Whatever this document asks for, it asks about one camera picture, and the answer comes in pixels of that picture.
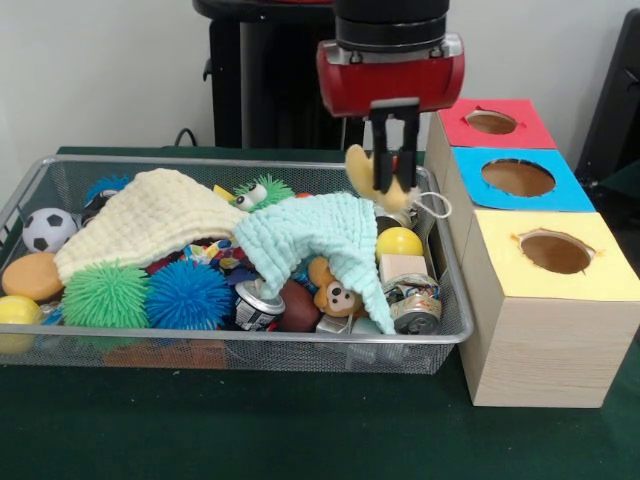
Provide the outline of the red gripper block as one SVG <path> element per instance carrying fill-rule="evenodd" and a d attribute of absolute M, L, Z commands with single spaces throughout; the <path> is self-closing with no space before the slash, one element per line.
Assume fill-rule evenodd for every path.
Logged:
<path fill-rule="evenodd" d="M 322 42 L 316 52 L 316 67 L 323 103 L 334 117 L 366 117 L 375 102 L 397 99 L 418 101 L 417 107 L 402 107 L 403 142 L 398 151 L 397 179 L 402 188 L 416 186 L 416 148 L 419 111 L 451 107 L 460 94 L 465 56 L 424 58 L 383 63 L 352 63 L 351 52 L 334 42 Z M 373 188 L 387 193 L 393 177 L 393 156 L 387 143 L 386 121 L 390 107 L 370 113 L 373 135 Z"/>

